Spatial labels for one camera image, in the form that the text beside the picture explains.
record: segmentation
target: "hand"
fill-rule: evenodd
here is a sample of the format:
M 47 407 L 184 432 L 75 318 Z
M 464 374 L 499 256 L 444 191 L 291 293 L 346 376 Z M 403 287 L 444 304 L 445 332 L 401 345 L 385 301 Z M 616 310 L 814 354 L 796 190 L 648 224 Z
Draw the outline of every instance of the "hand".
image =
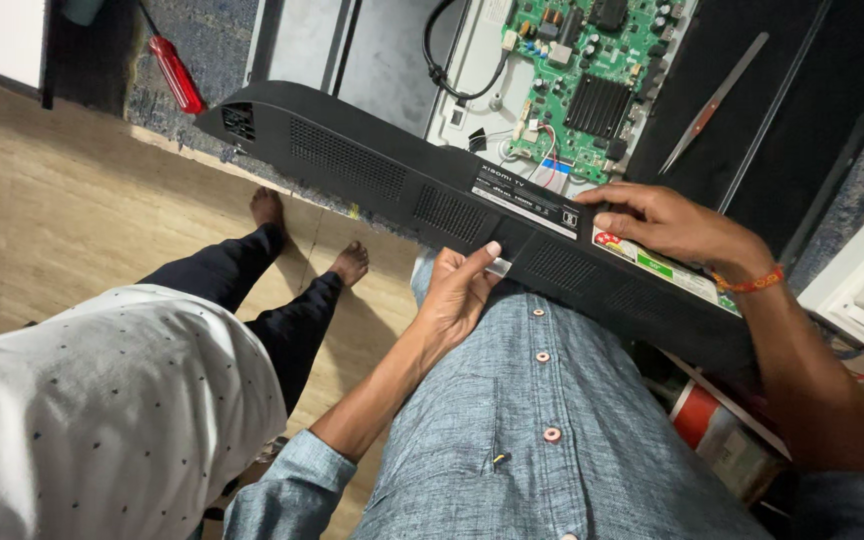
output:
M 595 226 L 673 259 L 712 265 L 730 283 L 747 282 L 775 268 L 772 253 L 754 232 L 668 187 L 614 181 L 583 191 L 574 200 L 628 207 L 638 215 L 601 212 Z
M 489 293 L 501 280 L 485 272 L 500 253 L 498 242 L 489 242 L 468 257 L 445 248 L 435 258 L 428 292 L 413 327 L 437 342 L 436 362 L 475 328 Z

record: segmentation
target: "fingernail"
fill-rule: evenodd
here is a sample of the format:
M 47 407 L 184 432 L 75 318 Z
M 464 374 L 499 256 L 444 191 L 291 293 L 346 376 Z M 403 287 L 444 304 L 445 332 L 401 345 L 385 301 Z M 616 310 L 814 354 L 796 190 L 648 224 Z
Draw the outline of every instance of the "fingernail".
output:
M 595 216 L 592 223 L 594 223 L 599 229 L 608 229 L 612 225 L 612 216 L 600 213 Z

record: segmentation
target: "person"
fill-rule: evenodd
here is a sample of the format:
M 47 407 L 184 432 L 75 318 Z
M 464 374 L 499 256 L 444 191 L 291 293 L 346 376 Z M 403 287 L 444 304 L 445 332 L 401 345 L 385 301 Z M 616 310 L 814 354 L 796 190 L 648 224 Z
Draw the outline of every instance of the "person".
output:
M 0 538 L 185 539 L 285 429 L 343 289 L 352 242 L 287 305 L 234 312 L 282 252 L 282 201 L 256 229 L 0 335 Z
M 614 182 L 595 224 L 730 283 L 776 264 L 748 229 L 672 190 Z M 226 510 L 229 539 L 315 538 L 390 424 L 356 538 L 765 538 L 674 431 L 618 339 L 483 273 L 496 242 L 421 257 L 420 305 L 374 371 Z M 804 472 L 797 538 L 864 538 L 864 391 L 784 284 L 740 294 L 768 411 Z

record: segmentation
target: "shirt button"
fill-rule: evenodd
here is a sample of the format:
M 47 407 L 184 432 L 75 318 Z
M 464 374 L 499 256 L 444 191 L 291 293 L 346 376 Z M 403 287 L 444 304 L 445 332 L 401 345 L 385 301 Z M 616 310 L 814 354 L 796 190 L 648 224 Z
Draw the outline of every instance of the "shirt button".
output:
M 549 427 L 545 430 L 545 433 L 542 434 L 542 437 L 550 442 L 554 443 L 562 438 L 562 432 L 556 429 L 555 427 Z

